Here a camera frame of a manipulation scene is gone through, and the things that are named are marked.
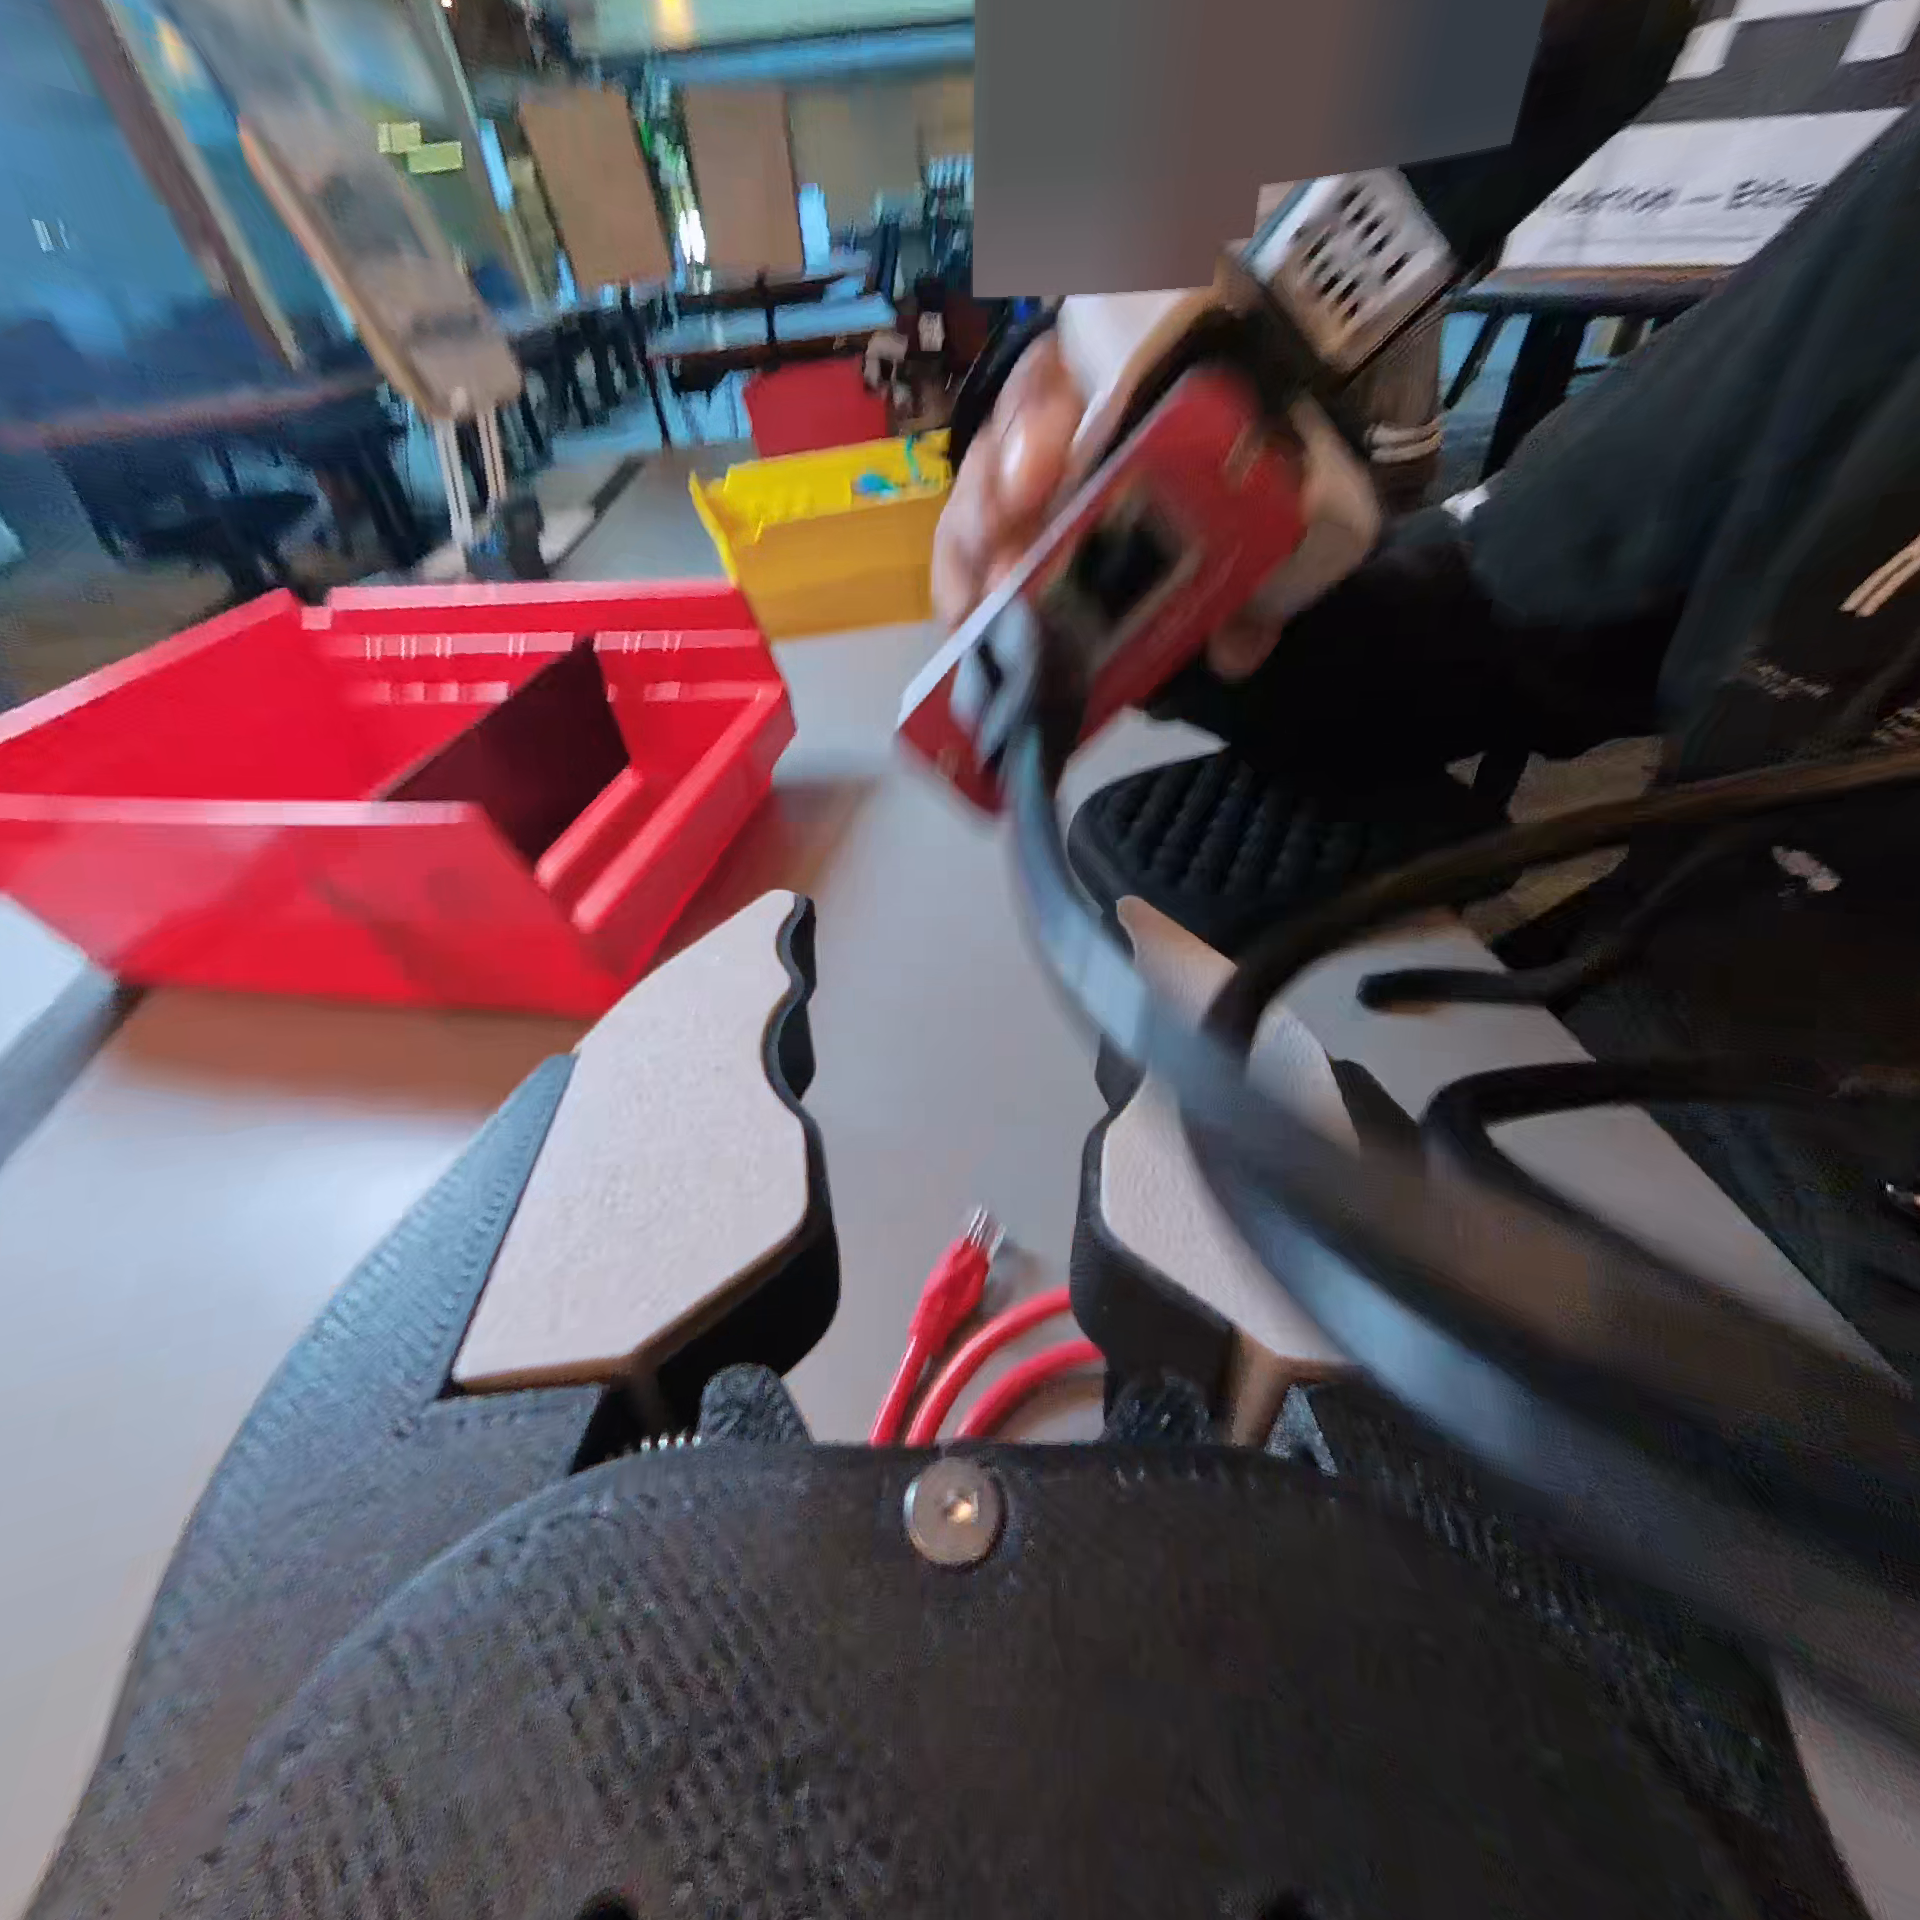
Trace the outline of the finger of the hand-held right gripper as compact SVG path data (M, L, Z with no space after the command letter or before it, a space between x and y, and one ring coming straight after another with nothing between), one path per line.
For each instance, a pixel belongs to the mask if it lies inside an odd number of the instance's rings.
M902 735L995 735L1025 694L1079 735L1140 704L1250 589L1250 394L1186 372L908 686Z
M1297 399L1289 426L1304 453L1304 533L1291 557L1291 582L1339 582L1374 550L1384 512L1371 470L1313 398Z

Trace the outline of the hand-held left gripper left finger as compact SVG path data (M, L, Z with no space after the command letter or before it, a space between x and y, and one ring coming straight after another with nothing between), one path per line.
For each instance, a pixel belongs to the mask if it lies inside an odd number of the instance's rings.
M450 1364L467 1395L799 1367L838 1311L819 1125L815 903L776 890L634 986L566 1058Z

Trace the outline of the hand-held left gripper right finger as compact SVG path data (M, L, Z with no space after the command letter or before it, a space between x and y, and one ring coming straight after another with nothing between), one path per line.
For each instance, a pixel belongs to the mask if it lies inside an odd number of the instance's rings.
M1139 895L1123 898L1118 914L1146 979L1186 1022L1199 1020L1226 986L1231 960ZM1358 1147L1331 1055L1289 1007L1263 1020L1254 1069L1294 1117L1335 1146ZM1098 1200L1123 1252L1168 1279L1183 1302L1218 1311L1254 1356L1287 1373L1351 1372L1348 1358L1236 1237L1202 1182L1175 1094L1154 1072L1144 1072L1108 1127Z

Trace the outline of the red ethernet splitter box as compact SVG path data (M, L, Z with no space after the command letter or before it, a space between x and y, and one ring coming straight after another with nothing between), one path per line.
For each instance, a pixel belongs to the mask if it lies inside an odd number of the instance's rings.
M1244 376L1183 372L910 680L898 750L999 812L1015 734L1072 757L1146 707L1297 548L1304 485Z

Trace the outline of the person's right forearm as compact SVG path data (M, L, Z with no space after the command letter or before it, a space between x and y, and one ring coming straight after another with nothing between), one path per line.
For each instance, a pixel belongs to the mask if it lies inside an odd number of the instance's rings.
M1487 486L1390 530L1304 613L1244 614L1146 710L1276 772L1572 759L1658 727L1696 557L1526 446Z

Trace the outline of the person's right hand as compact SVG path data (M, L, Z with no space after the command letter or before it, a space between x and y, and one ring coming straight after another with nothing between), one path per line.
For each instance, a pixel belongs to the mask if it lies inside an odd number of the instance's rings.
M1027 552L1108 453L1124 410L1114 367L1087 358L1056 309L999 343L1003 372L972 436L936 527L929 595L942 634L1019 571Z

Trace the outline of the yellow plastic bin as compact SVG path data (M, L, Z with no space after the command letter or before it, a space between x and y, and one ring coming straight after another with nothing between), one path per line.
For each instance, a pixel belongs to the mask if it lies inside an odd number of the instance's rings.
M689 493L769 639L930 620L930 548L952 482L932 429L735 463Z

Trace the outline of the red labelled crate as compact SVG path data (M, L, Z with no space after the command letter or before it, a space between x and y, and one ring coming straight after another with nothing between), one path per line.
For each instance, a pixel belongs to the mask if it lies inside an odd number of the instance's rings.
M761 459L887 440L889 399L866 379L862 357L784 364L748 376L743 405Z

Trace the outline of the black mesh chair seat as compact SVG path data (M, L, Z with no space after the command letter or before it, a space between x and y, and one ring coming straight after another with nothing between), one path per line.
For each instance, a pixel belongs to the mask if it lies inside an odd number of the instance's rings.
M1134 898L1234 960L1358 882L1505 823L1499 805L1451 772L1297 786L1218 750L1098 789L1065 851L1108 924Z

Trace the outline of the checkered marker board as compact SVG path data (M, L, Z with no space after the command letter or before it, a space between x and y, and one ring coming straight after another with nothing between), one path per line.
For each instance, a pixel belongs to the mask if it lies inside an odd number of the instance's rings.
M1502 266L1737 266L1876 141L1916 88L1916 2L1705 4L1664 88L1527 214Z

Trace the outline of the person's black jacket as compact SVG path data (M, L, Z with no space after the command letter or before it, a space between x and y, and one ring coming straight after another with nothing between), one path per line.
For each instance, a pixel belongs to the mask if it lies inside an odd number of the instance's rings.
M1916 735L1918 124L1551 413L1472 576L1672 779Z

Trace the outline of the brown board panel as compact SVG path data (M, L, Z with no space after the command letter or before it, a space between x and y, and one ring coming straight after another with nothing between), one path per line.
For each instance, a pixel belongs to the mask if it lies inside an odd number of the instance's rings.
M623 86L535 86L520 98L561 244L578 288L666 285L675 256Z
M681 92L705 266L726 279L806 272L801 190L782 86Z

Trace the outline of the red plastic bin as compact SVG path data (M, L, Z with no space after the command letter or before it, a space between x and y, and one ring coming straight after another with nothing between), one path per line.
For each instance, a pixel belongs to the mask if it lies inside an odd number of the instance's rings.
M6 893L145 990L588 1020L793 735L719 580L267 591L6 715Z

